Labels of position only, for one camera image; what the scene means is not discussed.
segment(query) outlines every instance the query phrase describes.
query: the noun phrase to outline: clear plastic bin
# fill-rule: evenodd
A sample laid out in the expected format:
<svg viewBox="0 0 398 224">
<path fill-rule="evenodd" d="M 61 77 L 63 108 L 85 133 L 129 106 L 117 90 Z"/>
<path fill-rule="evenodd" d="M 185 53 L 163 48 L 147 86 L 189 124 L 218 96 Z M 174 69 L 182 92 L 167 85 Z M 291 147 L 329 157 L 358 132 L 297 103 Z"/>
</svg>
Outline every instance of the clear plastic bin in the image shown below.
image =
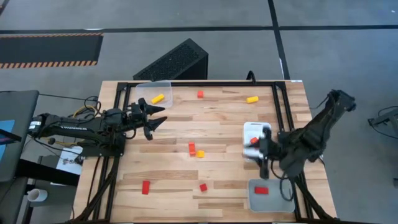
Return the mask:
<svg viewBox="0 0 398 224">
<path fill-rule="evenodd" d="M 157 104 L 152 104 L 152 99 L 160 94 L 164 95 L 164 99 Z M 136 103 L 139 98 L 144 98 L 149 105 L 161 106 L 164 108 L 173 106 L 172 83 L 169 80 L 138 84 L 134 96 L 134 101 Z"/>
</svg>

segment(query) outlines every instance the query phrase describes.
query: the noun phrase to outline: orange striped border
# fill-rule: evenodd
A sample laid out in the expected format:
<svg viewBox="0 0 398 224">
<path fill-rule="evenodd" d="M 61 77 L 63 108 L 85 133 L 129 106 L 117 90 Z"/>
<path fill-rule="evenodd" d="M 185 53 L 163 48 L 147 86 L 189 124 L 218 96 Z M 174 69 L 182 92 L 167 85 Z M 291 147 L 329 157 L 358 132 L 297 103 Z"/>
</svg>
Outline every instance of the orange striped border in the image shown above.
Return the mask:
<svg viewBox="0 0 398 224">
<path fill-rule="evenodd" d="M 73 67 L 73 66 L 94 66 L 97 61 L 77 62 L 31 62 L 31 63 L 0 63 L 2 68 L 50 68 L 50 67 Z"/>
<path fill-rule="evenodd" d="M 27 35 L 2 35 L 1 38 L 25 38 L 25 37 L 77 37 L 77 36 L 94 36 L 101 35 L 104 33 L 84 33 L 84 34 L 27 34 Z"/>
</svg>

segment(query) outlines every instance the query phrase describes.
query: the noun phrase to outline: yellow block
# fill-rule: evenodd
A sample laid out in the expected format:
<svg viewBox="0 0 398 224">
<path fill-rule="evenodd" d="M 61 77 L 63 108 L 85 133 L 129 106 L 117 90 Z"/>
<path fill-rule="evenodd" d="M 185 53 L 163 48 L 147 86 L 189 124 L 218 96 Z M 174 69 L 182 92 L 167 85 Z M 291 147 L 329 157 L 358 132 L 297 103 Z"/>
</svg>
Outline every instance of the yellow block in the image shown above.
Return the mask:
<svg viewBox="0 0 398 224">
<path fill-rule="evenodd" d="M 254 103 L 254 102 L 257 102 L 257 101 L 259 101 L 259 97 L 258 96 L 252 96 L 252 97 L 246 98 L 246 102 L 247 103 Z"/>
<path fill-rule="evenodd" d="M 152 104 L 157 104 L 158 102 L 162 101 L 164 99 L 164 95 L 160 94 L 159 96 L 156 96 L 151 100 Z"/>
<path fill-rule="evenodd" d="M 197 157 L 198 158 L 203 158 L 205 156 L 205 152 L 204 151 L 202 151 L 202 150 L 198 150 L 197 151 Z"/>
</svg>

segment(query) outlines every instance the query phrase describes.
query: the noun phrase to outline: black metal frame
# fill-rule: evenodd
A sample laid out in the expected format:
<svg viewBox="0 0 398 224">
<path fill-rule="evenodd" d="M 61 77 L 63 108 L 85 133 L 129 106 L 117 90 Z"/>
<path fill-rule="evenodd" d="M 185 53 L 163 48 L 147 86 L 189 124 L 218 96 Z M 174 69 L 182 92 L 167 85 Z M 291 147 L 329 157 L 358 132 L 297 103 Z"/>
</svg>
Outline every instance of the black metal frame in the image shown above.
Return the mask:
<svg viewBox="0 0 398 224">
<path fill-rule="evenodd" d="M 285 132 L 284 121 L 282 118 L 282 111 L 280 108 L 280 102 L 279 102 L 279 96 L 278 96 L 278 89 L 280 89 L 282 92 L 284 106 L 286 109 L 287 122 L 289 124 L 289 129 L 290 129 L 290 131 L 293 131 L 294 124 L 293 124 L 292 112 L 290 110 L 289 99 L 287 96 L 285 82 L 283 82 L 283 81 L 275 81 L 275 82 L 259 81 L 259 82 L 257 82 L 252 71 L 249 72 L 247 80 L 250 80 L 251 82 L 249 82 L 249 81 L 246 81 L 246 82 L 208 82 L 208 81 L 190 82 L 190 81 L 187 81 L 187 82 L 172 82 L 172 86 L 269 86 L 272 88 L 272 95 L 273 95 L 273 99 L 274 99 L 274 103 L 275 103 L 275 110 L 276 110 L 279 130 L 280 130 L 280 132 Z M 122 93 L 122 91 L 125 91 L 124 101 L 123 101 L 123 110 L 125 110 L 129 103 L 131 88 L 137 86 L 140 83 L 144 83 L 144 82 L 135 82 L 135 83 L 121 82 L 121 83 L 118 83 L 117 90 L 116 90 L 116 96 L 114 99 L 114 105 L 113 105 L 114 108 L 118 108 L 120 99 L 121 99 L 121 93 Z M 104 157 L 103 165 L 101 168 L 101 175 L 99 177 L 99 187 L 98 187 L 98 189 L 101 189 L 101 191 L 104 191 L 105 188 L 107 187 L 106 185 L 109 184 L 109 182 L 105 183 L 105 176 L 107 173 L 108 164 L 109 164 L 109 158 Z M 107 204 L 106 204 L 106 211 L 105 211 L 105 218 L 104 218 L 105 220 L 110 220 L 110 218 L 111 218 L 114 190 L 115 190 L 115 186 L 116 186 L 116 176 L 118 173 L 118 166 L 119 166 L 119 158 L 115 157 L 114 164 L 112 166 L 112 171 L 114 171 L 115 174 L 114 174 L 114 178 L 111 180 L 111 182 L 109 184 L 109 194 L 108 194 L 108 200 L 107 200 Z M 303 172 L 299 175 L 299 179 L 302 181 L 303 185 L 305 187 L 307 187 L 305 175 Z M 302 216 L 301 216 L 301 212 L 300 212 L 300 205 L 299 205 L 299 200 L 297 198 L 297 191 L 296 191 L 295 187 L 293 187 L 293 192 L 294 192 L 294 203 L 295 203 L 294 215 L 295 215 L 295 219 L 297 221 L 299 221 L 302 219 Z M 101 207 L 101 197 L 102 197 L 102 195 L 100 195 L 99 202 L 94 207 L 93 220 L 99 220 L 98 216 L 99 216 L 100 207 Z M 304 198 L 304 202 L 305 202 L 305 211 L 307 213 L 307 217 L 309 219 L 312 219 L 313 218 L 312 208 L 311 208 L 309 202 L 305 198 Z"/>
</svg>

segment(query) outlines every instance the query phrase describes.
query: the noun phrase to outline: gray floor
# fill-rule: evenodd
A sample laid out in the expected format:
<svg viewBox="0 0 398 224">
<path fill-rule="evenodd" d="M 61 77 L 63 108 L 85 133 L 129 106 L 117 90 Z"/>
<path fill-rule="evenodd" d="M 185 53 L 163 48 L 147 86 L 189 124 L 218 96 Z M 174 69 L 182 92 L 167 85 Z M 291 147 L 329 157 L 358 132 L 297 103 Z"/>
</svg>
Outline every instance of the gray floor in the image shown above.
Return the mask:
<svg viewBox="0 0 398 224">
<path fill-rule="evenodd" d="M 275 1 L 281 26 L 398 24 L 398 3 L 372 0 Z M 0 16 L 4 29 L 77 29 L 172 26 L 271 25 L 267 1 L 49 1 L 10 0 Z M 396 139 L 374 132 L 367 119 L 397 104 L 398 30 L 282 31 L 290 76 L 304 81 L 310 106 L 332 89 L 357 99 L 357 110 L 334 127 L 325 152 L 326 171 L 343 220 L 396 223 Z M 0 70 L 0 90 L 97 95 L 103 80 L 129 80 L 186 38 L 209 52 L 210 79 L 281 79 L 274 33 L 184 32 L 106 34 L 94 67 Z M 36 114 L 70 114 L 81 102 L 40 97 Z M 23 157 L 49 152 L 34 143 Z M 32 223 L 65 221 L 70 206 L 35 209 Z"/>
</svg>

